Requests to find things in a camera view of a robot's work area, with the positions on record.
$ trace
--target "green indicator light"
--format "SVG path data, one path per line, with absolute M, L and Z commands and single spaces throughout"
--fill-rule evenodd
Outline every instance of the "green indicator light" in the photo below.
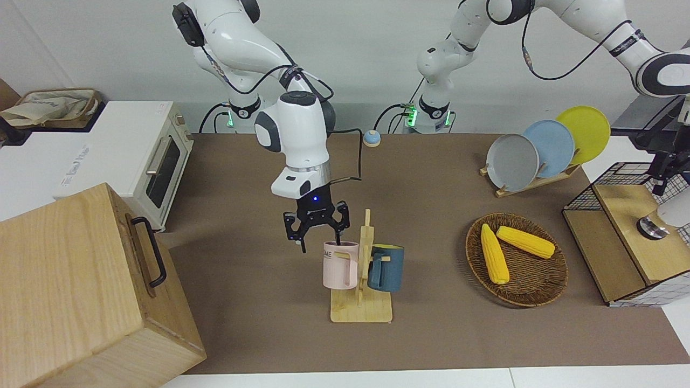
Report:
M 417 123 L 417 109 L 414 106 L 411 106 L 409 113 L 407 113 L 407 126 L 413 128 L 416 123 Z

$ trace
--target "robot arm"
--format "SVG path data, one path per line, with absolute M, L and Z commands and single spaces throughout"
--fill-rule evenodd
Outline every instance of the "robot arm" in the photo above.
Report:
M 438 131 L 449 110 L 450 72 L 474 59 L 481 36 L 492 24 L 515 23 L 548 8 L 580 34 L 601 43 L 630 73 L 635 89 L 652 97 L 690 94 L 690 49 L 662 52 L 628 20 L 623 0 L 465 0 L 449 39 L 420 53 L 417 68 L 426 82 L 416 103 L 415 130 Z M 532 69 L 528 52 L 525 60 Z
M 253 84 L 256 75 L 270 75 L 286 90 L 275 105 L 256 113 L 254 124 L 257 140 L 265 149 L 285 154 L 286 167 L 271 191 L 297 200 L 297 212 L 285 213 L 284 223 L 288 239 L 300 243 L 302 251 L 304 236 L 313 226 L 331 226 L 339 241 L 350 224 L 345 202 L 335 206 L 331 202 L 326 133 L 335 126 L 335 111 L 328 98 L 319 94 L 282 47 L 254 26 L 258 19 L 255 1 L 189 1 L 175 6 L 172 14 L 185 40 L 194 47 L 197 63 L 229 86 L 231 103 L 261 103 L 249 88 L 238 88 L 243 82 Z M 341 213 L 339 222 L 333 219 L 336 209 Z M 300 224 L 294 230 L 296 219 Z

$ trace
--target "mug handle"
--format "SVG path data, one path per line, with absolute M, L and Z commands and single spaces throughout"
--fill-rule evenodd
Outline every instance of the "mug handle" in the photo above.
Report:
M 345 275 L 345 285 L 350 286 L 350 273 L 352 272 L 352 256 L 347 252 L 335 252 L 335 255 L 341 259 L 347 259 L 347 271 Z
M 383 253 L 374 253 L 374 260 L 372 262 L 371 266 L 371 281 L 374 287 L 381 287 L 381 276 L 383 275 L 382 271 L 382 260 L 383 260 L 384 254 Z

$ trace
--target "oven door handle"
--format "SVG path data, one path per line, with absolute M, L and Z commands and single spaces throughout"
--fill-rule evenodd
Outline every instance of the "oven door handle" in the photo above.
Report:
M 161 139 L 161 141 L 158 143 L 158 148 L 156 148 L 156 153 L 153 155 L 153 159 L 151 159 L 151 163 L 146 169 L 147 175 L 158 175 L 160 173 L 161 167 L 163 166 L 163 161 L 165 160 L 172 143 L 172 136 L 167 136 Z

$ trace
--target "yellow corn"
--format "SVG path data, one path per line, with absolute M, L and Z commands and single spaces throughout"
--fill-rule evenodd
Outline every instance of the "yellow corn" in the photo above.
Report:
M 506 284 L 510 281 L 511 276 L 501 245 L 487 224 L 482 225 L 482 251 L 491 281 L 495 284 Z
M 498 228 L 496 235 L 515 248 L 537 255 L 542 259 L 551 258 L 556 250 L 555 245 L 548 240 L 507 226 Z

